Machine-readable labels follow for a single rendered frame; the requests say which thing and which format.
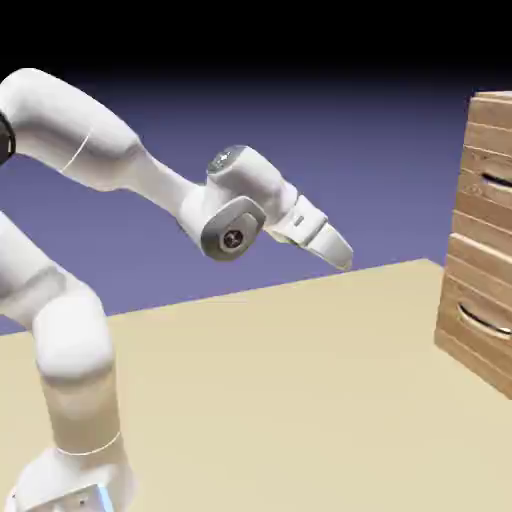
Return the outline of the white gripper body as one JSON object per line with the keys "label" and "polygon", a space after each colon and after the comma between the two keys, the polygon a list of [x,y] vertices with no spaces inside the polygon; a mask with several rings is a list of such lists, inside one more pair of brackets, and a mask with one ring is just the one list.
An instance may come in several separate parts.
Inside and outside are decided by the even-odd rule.
{"label": "white gripper body", "polygon": [[352,268],[353,249],[329,222],[308,243],[307,250],[338,270]]}

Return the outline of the light wooden cabinet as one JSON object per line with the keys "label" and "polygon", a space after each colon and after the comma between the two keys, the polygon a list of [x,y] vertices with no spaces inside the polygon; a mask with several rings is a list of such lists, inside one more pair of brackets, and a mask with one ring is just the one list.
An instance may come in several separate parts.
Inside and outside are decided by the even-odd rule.
{"label": "light wooden cabinet", "polygon": [[512,91],[469,103],[434,341],[512,400]]}

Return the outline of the wooden drawer front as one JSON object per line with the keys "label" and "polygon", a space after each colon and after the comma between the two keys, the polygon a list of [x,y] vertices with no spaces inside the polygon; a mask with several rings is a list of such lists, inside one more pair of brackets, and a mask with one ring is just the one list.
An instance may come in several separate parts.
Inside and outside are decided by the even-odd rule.
{"label": "wooden drawer front", "polygon": [[512,129],[466,124],[452,231],[512,256]]}
{"label": "wooden drawer front", "polygon": [[465,321],[459,303],[484,320],[512,329],[512,256],[452,234],[434,333],[440,349],[512,400],[512,338]]}

